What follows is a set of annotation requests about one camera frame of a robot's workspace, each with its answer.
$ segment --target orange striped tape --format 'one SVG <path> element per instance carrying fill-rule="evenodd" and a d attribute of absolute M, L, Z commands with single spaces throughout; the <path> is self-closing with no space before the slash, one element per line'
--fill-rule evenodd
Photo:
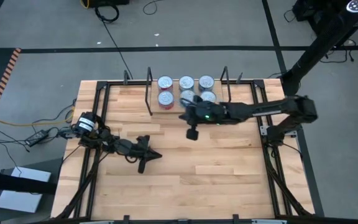
<path fill-rule="evenodd" d="M 9 60 L 9 62 L 6 65 L 4 75 L 2 76 L 1 81 L 0 81 L 0 99 L 2 97 L 2 93 L 4 92 L 4 90 L 6 88 L 9 78 L 11 77 L 11 73 L 13 71 L 13 68 L 15 67 L 17 58 L 19 58 L 19 54 L 21 51 L 22 51 L 22 49 L 15 49 L 13 51 L 13 54 L 11 55 L 11 59 Z"/>

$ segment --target black metal frame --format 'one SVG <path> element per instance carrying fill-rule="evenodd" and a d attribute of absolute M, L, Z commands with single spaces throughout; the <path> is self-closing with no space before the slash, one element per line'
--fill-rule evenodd
<path fill-rule="evenodd" d="M 104 99 L 103 99 L 103 107 L 101 112 L 101 117 L 103 121 L 106 119 L 106 113 L 108 108 L 108 101 L 109 101 L 109 92 L 112 86 L 117 85 L 146 85 L 146 92 L 145 92 L 145 102 L 147 108 L 149 110 L 150 115 L 152 115 L 149 103 L 147 101 L 148 96 L 148 87 L 151 85 L 152 81 L 152 74 L 151 69 L 148 68 L 147 70 L 147 79 L 146 80 L 129 80 L 127 76 L 124 74 L 123 81 L 100 81 L 96 84 L 96 93 L 94 96 L 94 103 L 93 103 L 93 112 L 96 113 L 98 110 L 98 103 L 100 99 L 101 90 L 105 89 L 104 92 Z M 231 100 L 231 90 L 230 85 L 250 85 L 252 99 L 254 103 L 258 103 L 258 96 L 257 96 L 257 88 L 260 88 L 260 93 L 262 95 L 262 101 L 267 101 L 267 95 L 265 91 L 264 81 L 263 80 L 241 80 L 239 77 L 237 80 L 230 80 L 227 67 L 224 68 L 223 74 L 221 75 L 220 81 L 222 84 L 227 84 L 227 90 L 229 95 L 229 101 Z M 263 125 L 263 121 L 261 117 L 256 118 L 258 127 Z M 267 116 L 268 125 L 272 125 L 271 117 Z M 298 131 L 298 141 L 300 144 L 300 150 L 303 153 L 303 163 L 305 166 L 305 173 L 306 178 L 308 179 L 308 184 L 310 187 L 310 192 L 312 196 L 312 201 L 314 205 L 314 209 L 316 214 L 311 216 L 308 212 L 304 211 L 300 204 L 296 201 L 296 198 L 291 194 L 291 192 L 287 189 L 285 185 L 285 179 L 283 176 L 283 169 L 281 165 L 281 160 L 279 156 L 279 152 L 277 148 L 273 148 L 272 150 L 276 153 L 276 168 L 273 167 L 272 162 L 270 160 L 269 154 L 269 146 L 266 144 L 266 138 L 261 133 L 260 140 L 262 143 L 262 149 L 264 154 L 264 161 L 267 170 L 267 178 L 268 178 L 268 185 L 270 190 L 270 195 L 272 198 L 272 207 L 275 218 L 273 220 L 277 221 L 277 223 L 283 223 L 281 220 L 286 220 L 290 223 L 358 223 L 358 220 L 349 220 L 349 219 L 342 219 L 342 218 L 325 218 L 323 209 L 321 206 L 321 201 L 318 195 L 316 181 L 314 178 L 314 174 L 311 168 L 311 161 L 307 151 L 305 137 L 303 135 L 303 130 L 300 129 Z M 86 173 L 88 171 L 88 163 L 90 159 L 90 150 L 86 149 L 84 154 L 84 161 L 82 165 L 82 170 L 80 174 L 80 185 L 83 184 L 84 179 L 86 177 Z M 95 154 L 94 160 L 99 159 L 100 155 L 98 153 Z M 81 200 L 77 203 L 75 210 L 74 210 L 74 217 L 73 218 L 64 218 L 64 219 L 52 219 L 44 222 L 38 223 L 53 223 L 53 224 L 60 224 L 60 223 L 81 223 L 81 222 L 88 222 L 91 221 L 92 209 L 93 209 L 93 200 L 94 200 L 94 193 L 96 188 L 96 178 L 97 175 L 91 180 L 90 189 L 89 189 L 89 197 L 86 207 L 86 215 L 84 217 L 80 217 L 80 210 L 81 210 Z M 38 182 L 36 180 L 26 180 L 16 177 L 10 177 L 7 175 L 0 174 L 0 189 L 6 189 L 5 180 L 10 180 L 9 189 L 17 190 L 17 191 L 27 191 L 27 192 L 35 192 L 41 194 L 54 194 L 54 190 L 56 185 L 45 183 L 45 182 Z M 277 184 L 282 191 L 284 204 L 285 204 L 285 211 L 286 215 L 281 215 L 280 208 L 278 206 L 278 199 L 277 199 L 277 192 L 275 189 L 275 184 Z M 295 211 L 300 215 L 299 217 L 291 215 L 291 205 L 295 209 Z M 114 220 L 114 223 L 118 224 L 164 224 L 164 223 L 178 223 L 178 224 L 205 224 L 205 223 L 218 223 L 218 224 L 240 224 L 240 223 L 261 223 L 262 220 L 256 219 L 240 219 L 238 214 L 233 214 L 233 219 L 226 219 L 226 220 L 129 220 L 129 215 L 125 215 L 123 220 Z"/>
<path fill-rule="evenodd" d="M 147 77 L 146 80 L 129 80 L 127 76 L 124 75 L 124 81 L 112 81 L 112 82 L 107 82 L 107 81 L 100 81 L 97 83 L 96 85 L 96 93 L 95 93 L 95 97 L 94 97 L 94 104 L 93 104 L 93 112 L 95 113 L 98 109 L 98 102 L 99 102 L 99 96 L 101 94 L 101 90 L 104 88 L 105 92 L 104 92 L 104 100 L 103 100 L 103 108 L 102 108 L 102 112 L 101 112 L 101 117 L 103 119 L 103 121 L 105 121 L 106 119 L 106 112 L 107 112 L 107 106 L 108 106 L 108 100 L 109 100 L 109 92 L 110 92 L 110 88 L 112 86 L 116 86 L 116 85 L 145 85 L 146 86 L 146 90 L 145 90 L 145 104 L 146 107 L 149 111 L 149 114 L 152 116 L 153 113 L 150 109 L 150 103 L 148 101 L 148 97 L 149 97 L 149 86 L 151 86 L 151 82 L 153 81 L 153 76 L 152 76 L 152 72 L 150 67 L 147 69 Z M 262 101 L 266 102 L 267 101 L 267 95 L 266 95 L 266 91 L 264 88 L 264 81 L 263 80 L 241 80 L 240 78 L 238 80 L 230 80 L 229 79 L 229 72 L 227 67 L 224 67 L 222 75 L 220 77 L 220 81 L 223 85 L 227 85 L 227 92 L 228 92 L 228 97 L 229 100 L 231 101 L 231 89 L 230 89 L 230 85 L 233 84 L 240 84 L 240 85 L 250 85 L 251 88 L 251 92 L 252 92 L 252 97 L 254 100 L 254 103 L 258 103 L 258 97 L 257 97 L 257 92 L 256 92 L 256 87 L 260 88 L 261 94 L 262 94 Z M 267 117 L 267 121 L 268 121 L 268 125 L 272 125 L 272 119 L 270 116 Z M 263 121 L 262 118 L 257 118 L 257 122 L 258 122 L 258 127 L 263 126 Z M 273 167 L 271 161 L 270 161 L 270 154 L 269 154 L 269 147 L 268 145 L 266 145 L 265 143 L 265 137 L 262 136 L 262 134 L 260 133 L 260 138 L 261 138 L 261 143 L 262 143 L 262 148 L 263 148 L 263 154 L 264 154 L 264 160 L 265 160 L 265 165 L 266 165 L 266 169 L 268 170 L 270 167 Z M 282 184 L 279 184 L 281 186 L 284 186 L 286 188 L 285 185 L 285 178 L 284 178 L 284 174 L 283 174 L 283 169 L 282 169 L 282 164 L 281 164 L 281 160 L 280 160 L 280 156 L 278 153 L 278 149 L 275 147 L 273 148 L 273 150 L 275 150 L 276 153 L 276 158 L 275 158 L 275 162 L 276 162 L 276 166 L 277 166 L 277 173 L 278 173 L 278 178 L 279 181 L 282 182 Z M 99 159 L 99 155 L 95 155 L 94 159 Z M 90 152 L 87 149 L 85 151 L 84 154 L 84 163 L 83 163 L 83 169 L 81 170 L 81 177 L 86 176 L 87 170 L 88 170 L 88 163 L 89 163 L 89 159 L 90 159 Z M 92 214 L 92 208 L 93 208 L 93 199 L 94 199 L 94 191 L 95 191 L 95 187 L 96 187 L 96 178 L 97 175 L 94 176 L 92 182 L 91 182 L 91 187 L 89 190 L 89 197 L 88 197 L 88 204 L 87 204 L 87 208 L 86 208 L 86 217 L 87 218 L 91 218 L 91 214 Z M 279 215 L 281 215 L 280 213 L 280 209 L 279 209 L 279 205 L 278 205 L 278 198 L 277 198 L 277 193 L 276 193 L 276 188 L 275 188 L 275 179 L 271 176 L 268 175 L 268 184 L 269 184 L 269 190 L 270 190 L 270 195 L 272 198 L 272 206 L 273 206 L 273 212 L 275 217 L 278 217 Z M 284 204 L 285 204 L 285 210 L 286 210 L 286 214 L 287 215 L 292 215 L 291 212 L 291 206 L 290 203 L 287 199 L 288 195 L 283 193 L 283 199 L 284 199 Z M 81 202 L 78 202 L 78 205 L 76 207 L 75 210 L 75 218 L 79 217 L 79 213 L 80 213 L 80 209 L 81 209 Z M 246 220 L 240 220 L 238 219 L 239 222 L 246 222 L 249 223 L 250 219 L 246 219 Z M 194 223 L 195 221 L 198 222 L 202 222 L 202 220 L 192 220 L 192 223 Z M 209 223 L 213 222 L 219 222 L 219 223 L 224 223 L 224 222 L 228 222 L 228 223 L 233 223 L 234 220 L 208 220 Z M 156 223 L 156 220 L 149 220 L 149 221 L 136 221 L 136 222 L 142 222 L 142 223 Z"/>

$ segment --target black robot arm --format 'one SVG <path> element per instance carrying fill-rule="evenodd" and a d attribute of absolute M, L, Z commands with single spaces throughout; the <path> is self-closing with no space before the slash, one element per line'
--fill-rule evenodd
<path fill-rule="evenodd" d="M 279 125 L 267 129 L 268 141 L 280 145 L 285 133 L 295 130 L 301 123 L 312 123 L 317 119 L 314 101 L 306 96 L 289 96 L 283 100 L 247 105 L 245 103 L 212 103 L 195 96 L 194 103 L 186 107 L 185 114 L 179 116 L 187 121 L 191 129 L 187 138 L 198 139 L 198 124 L 238 124 L 249 118 L 272 114 L 288 114 Z"/>

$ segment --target power adapter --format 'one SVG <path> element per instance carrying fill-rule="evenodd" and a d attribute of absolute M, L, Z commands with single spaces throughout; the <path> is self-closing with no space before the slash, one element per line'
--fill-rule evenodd
<path fill-rule="evenodd" d="M 30 137 L 28 137 L 24 142 L 29 146 L 32 147 L 33 145 L 37 144 L 38 142 L 44 140 L 49 136 L 48 132 L 41 130 Z"/>

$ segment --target can lid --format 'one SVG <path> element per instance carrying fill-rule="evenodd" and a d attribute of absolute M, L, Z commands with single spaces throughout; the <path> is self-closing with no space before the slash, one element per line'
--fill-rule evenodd
<path fill-rule="evenodd" d="M 162 105 L 173 103 L 173 94 L 169 91 L 163 91 L 158 95 L 158 102 Z"/>
<path fill-rule="evenodd" d="M 180 93 L 180 98 L 184 98 L 186 100 L 190 100 L 191 102 L 193 102 L 193 98 L 194 98 L 195 93 L 191 90 L 185 90 L 182 93 Z M 189 102 L 183 100 L 181 101 L 183 104 L 187 105 Z"/>
<path fill-rule="evenodd" d="M 173 80 L 171 77 L 164 75 L 157 80 L 157 83 L 160 88 L 168 88 L 172 86 Z"/>
<path fill-rule="evenodd" d="M 201 98 L 204 101 L 210 101 L 210 102 L 215 102 L 216 101 L 216 95 L 215 93 L 211 92 L 211 91 L 204 91 L 201 94 Z"/>
<path fill-rule="evenodd" d="M 179 79 L 179 85 L 182 88 L 191 88 L 194 86 L 194 79 L 188 75 L 185 75 Z"/>
<path fill-rule="evenodd" d="M 198 82 L 204 88 L 211 88 L 214 85 L 215 80 L 209 75 L 203 75 Z"/>

